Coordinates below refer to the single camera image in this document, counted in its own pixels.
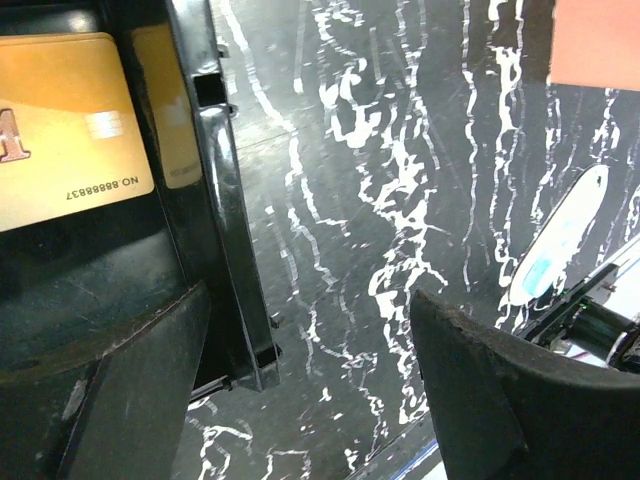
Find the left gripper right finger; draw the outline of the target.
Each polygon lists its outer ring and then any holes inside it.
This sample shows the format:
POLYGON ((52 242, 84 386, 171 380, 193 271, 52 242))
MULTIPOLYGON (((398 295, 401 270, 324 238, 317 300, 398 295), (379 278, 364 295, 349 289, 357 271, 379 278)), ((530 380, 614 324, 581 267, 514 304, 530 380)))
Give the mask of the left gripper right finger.
POLYGON ((420 290, 410 325, 449 478, 638 478, 638 376, 556 355, 420 290))

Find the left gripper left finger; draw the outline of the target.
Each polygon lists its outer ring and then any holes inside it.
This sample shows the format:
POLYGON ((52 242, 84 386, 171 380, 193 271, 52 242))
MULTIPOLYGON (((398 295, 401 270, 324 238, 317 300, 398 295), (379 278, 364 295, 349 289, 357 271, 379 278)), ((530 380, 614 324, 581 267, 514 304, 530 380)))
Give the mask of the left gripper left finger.
POLYGON ((211 313, 164 305, 1 369, 4 479, 168 479, 211 313))

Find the black tray with gold card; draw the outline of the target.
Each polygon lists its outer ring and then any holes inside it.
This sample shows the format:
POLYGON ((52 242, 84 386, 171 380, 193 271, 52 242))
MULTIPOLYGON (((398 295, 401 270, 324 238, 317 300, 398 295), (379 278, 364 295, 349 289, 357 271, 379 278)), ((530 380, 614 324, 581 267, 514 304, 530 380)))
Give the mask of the black tray with gold card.
POLYGON ((3 36, 115 39, 154 176, 145 195, 1 236, 1 364, 31 367, 204 282, 212 298, 194 392, 279 382, 207 1, 5 1, 3 36))

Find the orange desk file organizer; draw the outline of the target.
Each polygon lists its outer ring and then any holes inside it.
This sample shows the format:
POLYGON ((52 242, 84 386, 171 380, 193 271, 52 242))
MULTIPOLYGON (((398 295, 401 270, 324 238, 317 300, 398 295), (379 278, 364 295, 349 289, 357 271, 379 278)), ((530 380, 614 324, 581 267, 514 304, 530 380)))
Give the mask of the orange desk file organizer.
POLYGON ((553 21, 551 82, 639 89, 638 0, 558 0, 553 21))

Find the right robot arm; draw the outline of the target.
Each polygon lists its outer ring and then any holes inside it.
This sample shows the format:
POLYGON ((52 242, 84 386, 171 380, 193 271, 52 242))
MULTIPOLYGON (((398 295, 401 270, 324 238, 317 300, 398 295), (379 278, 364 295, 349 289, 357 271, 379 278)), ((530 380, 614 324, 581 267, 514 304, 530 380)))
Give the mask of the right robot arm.
POLYGON ((639 373, 639 250, 630 248, 566 290, 518 333, 547 350, 575 345, 607 367, 639 373))

